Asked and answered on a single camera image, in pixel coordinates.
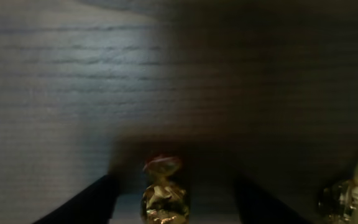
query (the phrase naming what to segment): wood grain surface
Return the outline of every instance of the wood grain surface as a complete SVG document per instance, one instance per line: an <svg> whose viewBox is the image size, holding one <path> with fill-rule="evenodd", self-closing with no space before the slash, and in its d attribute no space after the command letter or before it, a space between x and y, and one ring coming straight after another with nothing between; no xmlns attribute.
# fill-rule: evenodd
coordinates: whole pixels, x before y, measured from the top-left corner
<svg viewBox="0 0 358 224"><path fill-rule="evenodd" d="M0 1L0 224L149 141L230 151L318 222L318 190L358 152L358 2L132 3Z"/></svg>

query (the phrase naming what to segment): candy wrapper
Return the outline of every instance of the candy wrapper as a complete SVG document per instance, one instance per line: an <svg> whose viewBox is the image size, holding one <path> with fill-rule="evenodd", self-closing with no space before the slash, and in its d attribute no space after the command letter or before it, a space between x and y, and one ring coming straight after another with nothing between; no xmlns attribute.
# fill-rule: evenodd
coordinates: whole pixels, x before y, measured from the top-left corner
<svg viewBox="0 0 358 224"><path fill-rule="evenodd" d="M358 224L358 163L351 180L343 180L323 190L319 211L328 223Z"/></svg>
<svg viewBox="0 0 358 224"><path fill-rule="evenodd" d="M142 218L146 224L188 223L186 190L169 180L181 168L177 157L157 156L146 162L144 171L151 185L142 198Z"/></svg>

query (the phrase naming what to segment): wrapped candy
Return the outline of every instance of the wrapped candy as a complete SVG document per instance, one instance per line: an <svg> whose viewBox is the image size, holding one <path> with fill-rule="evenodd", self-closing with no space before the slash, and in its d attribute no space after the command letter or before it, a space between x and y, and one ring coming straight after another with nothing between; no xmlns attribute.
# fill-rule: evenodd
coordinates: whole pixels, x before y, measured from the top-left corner
<svg viewBox="0 0 358 224"><path fill-rule="evenodd" d="M157 156L147 161L144 171L152 184L142 197L142 218L146 224L188 223L186 190L168 178L181 168L177 157Z"/></svg>
<svg viewBox="0 0 358 224"><path fill-rule="evenodd" d="M358 163L351 180L343 180L325 188L319 211L328 223L358 224Z"/></svg>

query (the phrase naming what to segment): dark wooden surface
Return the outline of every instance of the dark wooden surface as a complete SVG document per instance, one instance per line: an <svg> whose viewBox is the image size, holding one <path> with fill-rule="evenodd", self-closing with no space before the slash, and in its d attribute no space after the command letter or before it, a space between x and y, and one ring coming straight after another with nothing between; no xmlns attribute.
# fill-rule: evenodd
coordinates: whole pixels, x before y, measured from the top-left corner
<svg viewBox="0 0 358 224"><path fill-rule="evenodd" d="M0 1L0 224L57 208L121 141L230 151L317 222L358 151L358 2L115 3Z"/></svg>

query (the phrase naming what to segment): gold candy wrapper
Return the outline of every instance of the gold candy wrapper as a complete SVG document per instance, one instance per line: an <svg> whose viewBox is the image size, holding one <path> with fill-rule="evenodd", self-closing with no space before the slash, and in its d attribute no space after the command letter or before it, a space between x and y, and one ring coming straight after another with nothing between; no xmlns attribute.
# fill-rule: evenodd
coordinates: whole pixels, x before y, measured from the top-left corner
<svg viewBox="0 0 358 224"><path fill-rule="evenodd" d="M149 160L144 171L152 181L143 194L142 218L146 224L188 223L189 207L186 190L168 177L181 168L177 157L158 156Z"/></svg>
<svg viewBox="0 0 358 224"><path fill-rule="evenodd" d="M328 223L358 224L358 163L354 178L323 190L319 211Z"/></svg>

